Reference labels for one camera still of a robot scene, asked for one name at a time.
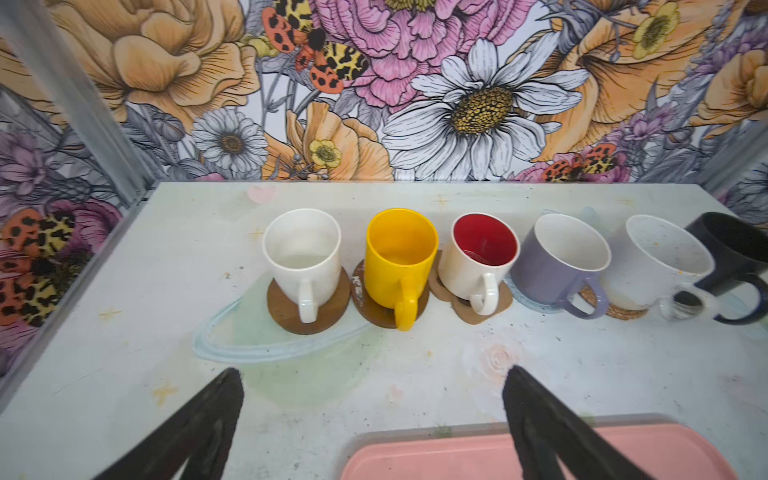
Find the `flower center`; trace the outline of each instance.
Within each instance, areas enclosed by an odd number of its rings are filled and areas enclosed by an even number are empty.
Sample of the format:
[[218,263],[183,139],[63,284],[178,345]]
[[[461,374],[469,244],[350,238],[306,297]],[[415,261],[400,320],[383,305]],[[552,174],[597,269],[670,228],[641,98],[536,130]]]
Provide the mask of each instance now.
[[505,119],[512,108],[512,93],[506,88],[480,90],[459,102],[451,115],[451,125],[460,134],[480,134]]
[[245,144],[243,143],[243,139],[237,135],[224,135],[221,138],[221,147],[228,154],[239,154],[243,151]]
[[327,147],[325,145],[318,147],[318,149],[315,151],[315,155],[317,155],[320,160],[326,163],[330,163],[336,159],[336,153],[333,151],[333,148]]
[[667,16],[654,18],[651,24],[648,25],[648,30],[646,30],[643,35],[643,40],[641,41],[643,47],[651,48],[657,41],[662,39],[665,36],[669,22],[670,19]]
[[395,12],[400,10],[413,10],[426,12],[427,8],[434,7],[437,0],[384,0],[386,6]]

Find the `cardboard coaster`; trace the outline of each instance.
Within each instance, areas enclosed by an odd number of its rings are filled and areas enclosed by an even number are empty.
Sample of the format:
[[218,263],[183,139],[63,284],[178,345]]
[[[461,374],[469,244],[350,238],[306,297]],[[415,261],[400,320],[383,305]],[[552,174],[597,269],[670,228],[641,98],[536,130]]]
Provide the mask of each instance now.
[[498,306],[496,307],[496,311],[490,315],[478,315],[475,313],[469,300],[458,298],[451,293],[450,290],[445,288],[445,285],[440,281],[440,276],[437,273],[437,266],[440,263],[441,255],[442,250],[438,250],[437,255],[435,256],[435,262],[432,264],[432,270],[429,271],[429,289],[435,294],[438,300],[450,302],[453,311],[456,312],[456,315],[458,315],[458,317],[465,323],[479,325],[492,316],[503,312],[512,305],[512,291],[506,283],[502,282],[498,286]]
[[[598,299],[594,295],[594,292],[592,291],[592,289],[589,288],[588,286],[581,289],[581,292],[579,292],[578,294],[581,295],[581,298],[586,300],[586,302],[589,303],[590,305],[597,306]],[[642,317],[646,313],[648,313],[648,310],[626,310],[618,306],[615,306],[612,303],[608,306],[608,311],[605,314],[619,320],[634,320]]]
[[[355,308],[360,312],[360,315],[372,324],[380,326],[385,329],[395,329],[395,310],[390,308],[384,308],[378,303],[374,302],[371,296],[366,290],[366,280],[363,273],[365,272],[365,259],[355,267],[355,271],[352,273],[352,303],[355,304]],[[424,309],[427,307],[429,301],[429,285],[424,285],[424,291],[419,297],[419,308],[416,311],[416,319],[424,313]]]
[[333,295],[317,310],[317,320],[312,323],[302,323],[299,317],[299,306],[292,302],[272,280],[266,290],[266,306],[275,323],[296,335],[312,335],[329,329],[339,321],[349,305],[349,276],[341,269],[339,285]]

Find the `daisy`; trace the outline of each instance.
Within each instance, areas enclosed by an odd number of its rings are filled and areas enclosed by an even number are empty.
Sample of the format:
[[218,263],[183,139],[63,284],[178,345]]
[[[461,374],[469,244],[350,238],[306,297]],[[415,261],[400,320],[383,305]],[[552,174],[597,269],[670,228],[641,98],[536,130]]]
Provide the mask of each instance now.
[[501,67],[496,46],[479,39],[467,62],[448,57],[441,74],[414,78],[411,86],[429,99],[394,114],[384,127],[382,144],[398,151],[390,161],[396,180],[497,180],[538,157],[545,135],[561,124],[532,118],[576,106],[581,94],[570,90],[588,76],[572,70],[528,80],[559,35],[543,35]]
[[267,142],[261,127],[239,111],[208,111],[195,119],[190,134],[205,161],[224,170],[246,173],[266,162]]

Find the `speckled white mug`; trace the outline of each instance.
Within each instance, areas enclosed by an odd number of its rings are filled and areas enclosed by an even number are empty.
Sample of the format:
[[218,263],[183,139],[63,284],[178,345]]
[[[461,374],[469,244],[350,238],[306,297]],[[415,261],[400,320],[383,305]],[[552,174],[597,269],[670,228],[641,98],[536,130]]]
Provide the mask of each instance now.
[[601,275],[608,299],[626,310],[645,310],[659,303],[668,319],[674,315],[673,296],[687,291],[701,301],[695,318],[712,318],[717,299],[694,283],[712,273],[715,260],[693,235],[674,223],[651,215],[634,215],[608,240],[611,265]]

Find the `black mug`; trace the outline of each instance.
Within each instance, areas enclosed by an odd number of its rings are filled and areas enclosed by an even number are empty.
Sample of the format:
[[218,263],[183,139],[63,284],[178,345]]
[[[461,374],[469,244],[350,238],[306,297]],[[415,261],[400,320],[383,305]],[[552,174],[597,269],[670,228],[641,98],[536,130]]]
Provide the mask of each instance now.
[[[696,286],[713,295],[721,295],[741,283],[751,283],[760,293],[755,310],[744,318],[727,319],[722,315],[715,320],[729,325],[748,325],[768,314],[768,284],[760,274],[768,270],[768,237],[761,230],[726,214],[702,214],[685,230],[691,232],[712,253],[715,270]],[[680,292],[675,301],[688,306],[700,304],[687,292]]]

